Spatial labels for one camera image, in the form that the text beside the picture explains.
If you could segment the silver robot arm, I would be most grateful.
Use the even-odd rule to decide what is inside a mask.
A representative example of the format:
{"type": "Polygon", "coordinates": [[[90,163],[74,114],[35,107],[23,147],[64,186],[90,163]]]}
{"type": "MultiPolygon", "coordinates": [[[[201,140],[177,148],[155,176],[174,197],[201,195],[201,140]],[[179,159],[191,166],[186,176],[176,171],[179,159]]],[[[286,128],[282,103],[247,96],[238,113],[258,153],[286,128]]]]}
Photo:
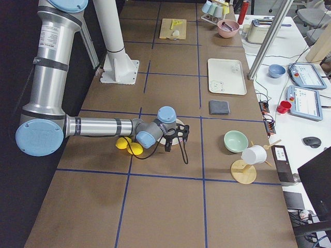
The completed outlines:
{"type": "Polygon", "coordinates": [[[185,142],[189,127],[176,121],[170,106],[159,109],[152,122],[141,119],[106,119],[71,117],[62,109],[67,72],[76,32],[80,32],[90,60],[98,65],[98,57],[84,20],[87,1],[40,1],[38,15],[42,20],[38,53],[33,61],[33,84],[30,101],[23,106],[16,144],[24,153],[41,157],[59,149],[68,136],[135,136],[149,148],[165,140],[185,142]]]}

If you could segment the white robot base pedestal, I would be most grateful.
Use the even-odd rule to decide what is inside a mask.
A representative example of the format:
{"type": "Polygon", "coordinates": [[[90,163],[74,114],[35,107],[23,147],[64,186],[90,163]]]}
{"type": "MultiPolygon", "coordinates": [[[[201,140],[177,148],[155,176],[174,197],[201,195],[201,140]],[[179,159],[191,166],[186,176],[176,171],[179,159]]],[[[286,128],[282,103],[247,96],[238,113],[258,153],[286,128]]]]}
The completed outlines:
{"type": "Polygon", "coordinates": [[[140,65],[125,51],[116,1],[93,1],[107,50],[100,81],[106,84],[133,85],[140,65]]]}

